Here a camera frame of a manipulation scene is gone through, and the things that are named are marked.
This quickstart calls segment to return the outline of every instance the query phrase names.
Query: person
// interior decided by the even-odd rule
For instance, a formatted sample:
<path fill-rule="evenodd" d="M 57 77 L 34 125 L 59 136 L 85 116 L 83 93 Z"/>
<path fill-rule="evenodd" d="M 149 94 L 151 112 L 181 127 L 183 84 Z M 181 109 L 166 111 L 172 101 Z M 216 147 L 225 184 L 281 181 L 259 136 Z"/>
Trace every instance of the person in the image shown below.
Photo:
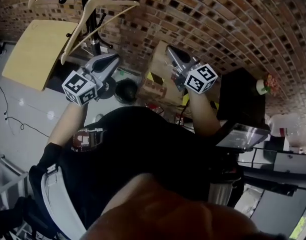
<path fill-rule="evenodd" d="M 207 168 L 220 152 L 209 137 L 220 124 L 206 95 L 188 92 L 195 134 L 145 107 L 119 108 L 83 127 L 87 105 L 70 103 L 30 170 L 45 216 L 52 203 L 43 198 L 43 175 L 55 164 L 83 240 L 272 239 L 234 209 L 206 202 Z"/>

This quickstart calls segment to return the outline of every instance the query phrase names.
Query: black cable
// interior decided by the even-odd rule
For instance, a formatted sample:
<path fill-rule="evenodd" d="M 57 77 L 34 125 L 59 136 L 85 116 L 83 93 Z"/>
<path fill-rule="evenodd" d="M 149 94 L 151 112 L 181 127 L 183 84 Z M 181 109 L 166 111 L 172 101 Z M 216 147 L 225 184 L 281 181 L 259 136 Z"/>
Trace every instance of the black cable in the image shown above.
<path fill-rule="evenodd" d="M 181 124 L 181 120 L 182 120 L 183 114 L 184 114 L 186 108 L 188 107 L 188 104 L 189 104 L 189 100 L 187 101 L 185 107 L 184 107 L 183 110 L 182 110 L 181 116 L 179 117 L 178 125 Z"/>
<path fill-rule="evenodd" d="M 8 112 L 8 101 L 7 101 L 7 99 L 6 99 L 6 95 L 5 95 L 5 93 L 4 93 L 4 91 L 3 91 L 2 87 L 1 87 L 1 85 L 0 85 L 0 89 L 1 89 L 2 93 L 4 94 L 5 101 L 6 101 L 6 104 L 7 104 L 6 111 L 4 112 L 4 115 L 6 116 L 6 115 L 7 115 L 7 112 Z M 38 131 L 40 134 L 42 134 L 42 135 L 44 135 L 44 136 L 46 136 L 46 137 L 49 138 L 49 136 L 47 136 L 46 134 L 42 133 L 40 130 L 37 130 L 36 128 L 31 127 L 29 124 L 22 123 L 21 121 L 19 121 L 18 119 L 14 118 L 14 117 L 12 117 L 12 116 L 6 117 L 5 120 L 7 120 L 8 118 L 14 119 L 14 120 L 18 121 L 19 123 L 21 123 L 21 130 L 22 130 L 22 131 L 25 129 L 25 125 L 26 125 L 26 126 L 30 127 L 31 129 L 34 129 L 34 130 Z"/>

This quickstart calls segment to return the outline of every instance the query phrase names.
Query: floor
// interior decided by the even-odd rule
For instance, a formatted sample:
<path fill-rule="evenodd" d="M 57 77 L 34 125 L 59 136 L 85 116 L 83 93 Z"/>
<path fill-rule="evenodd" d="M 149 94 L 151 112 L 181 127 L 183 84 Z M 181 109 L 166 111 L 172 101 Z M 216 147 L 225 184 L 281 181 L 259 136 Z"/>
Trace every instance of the floor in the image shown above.
<path fill-rule="evenodd" d="M 44 91 L 37 91 L 2 77 L 1 72 L 13 48 L 13 45 L 7 44 L 6 54 L 0 58 L 0 85 L 9 104 L 8 116 L 15 117 L 49 136 L 68 101 L 62 93 L 48 88 Z M 117 81 L 126 77 L 133 78 L 127 73 L 123 75 L 117 71 L 115 73 L 113 78 Z M 97 114 L 105 115 L 121 106 L 115 97 L 107 100 L 101 99 L 98 102 L 91 101 L 86 124 L 92 123 Z M 0 155 L 5 155 L 9 161 L 22 170 L 29 171 L 30 167 L 37 164 L 41 158 L 47 137 L 27 126 L 24 130 L 20 130 L 21 124 L 12 119 L 6 123 L 5 110 L 6 102 L 0 90 Z"/>

